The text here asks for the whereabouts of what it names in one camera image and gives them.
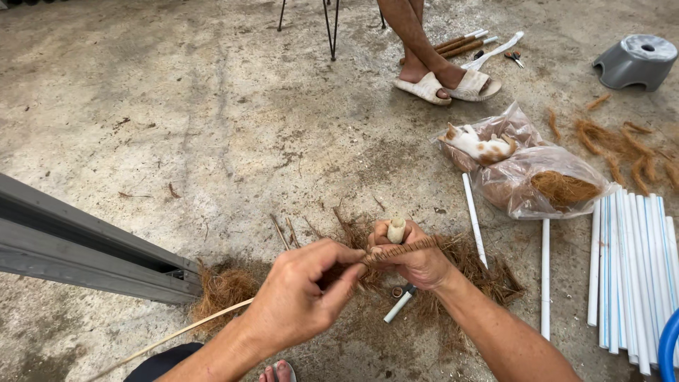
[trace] clear plastic bag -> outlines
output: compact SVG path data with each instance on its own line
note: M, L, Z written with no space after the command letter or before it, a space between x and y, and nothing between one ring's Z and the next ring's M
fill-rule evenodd
M470 173L474 191L480 192L510 218L574 218L591 213L594 200L612 194L619 187L578 156L544 141L516 101L499 116L484 118L472 127L482 141L490 140L491 134L498 137L506 134L516 140L518 148L510 158L482 167L466 153L438 140L437 137L444 135L446 130L430 137L430 141L437 144L443 155L460 170ZM591 184L590 193L593 190L593 194L585 200L552 205L557 204L554 199L543 195L532 182L536 175L552 171Z

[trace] slide sandal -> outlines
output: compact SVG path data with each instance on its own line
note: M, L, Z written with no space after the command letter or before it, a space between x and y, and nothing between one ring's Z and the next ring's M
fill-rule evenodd
M446 90L452 98L470 102L485 101L495 97L502 87L502 82L490 80L488 87L481 90L489 78L490 76L488 74L481 73L474 69L467 69L467 72L464 74L464 77L462 77L462 81L460 81L457 89Z
M431 102L434 105L448 105L452 101L450 98L441 99L436 97L436 92L438 92L439 89L444 89L448 92L450 90L444 88L441 85L441 82L436 79L436 76L432 71L422 77L422 79L417 84L396 78L394 80L394 86L408 93L414 94L425 101Z
M297 382L297 377L295 376L295 370L293 369L293 366L290 365L290 362L285 361L288 364L288 367L290 368L290 382ZM278 362L274 364L274 379L276 382L278 382Z

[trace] foot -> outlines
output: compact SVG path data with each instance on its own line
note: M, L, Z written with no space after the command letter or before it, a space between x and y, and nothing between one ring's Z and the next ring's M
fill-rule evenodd
M406 82L410 82L412 84L417 84L430 71L431 70L427 69L427 67L424 66L422 61L418 60L416 57L413 59L407 59L403 64L401 74L399 74L399 79ZM436 92L436 97L440 99L450 98L450 96L444 89L439 89L439 91Z
M448 65L446 65L443 70L435 71L434 74L436 75L436 79L441 82L441 85L450 90L455 90L466 74L466 69L463 69L458 65L448 63ZM490 78L485 82L481 90L485 90L489 84Z
M290 366L285 360L278 361L278 367L266 366L264 373L260 374L259 382L275 382L274 373L278 375L279 382L290 382Z

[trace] gray metal beam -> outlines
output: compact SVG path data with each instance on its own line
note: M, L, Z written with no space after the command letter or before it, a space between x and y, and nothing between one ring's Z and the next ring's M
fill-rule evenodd
M84 211L0 174L0 218L145 268L198 273L198 265Z
M0 271L182 304L200 286L0 219Z

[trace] orange and white kitten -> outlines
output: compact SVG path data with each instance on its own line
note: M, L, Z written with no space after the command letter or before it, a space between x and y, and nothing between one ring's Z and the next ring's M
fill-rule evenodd
M516 141L505 134L502 135L502 139L493 134L489 141L480 141L479 135L470 124L459 128L448 122L448 131L440 136L439 140L466 152L481 166L490 166L505 160L516 151Z

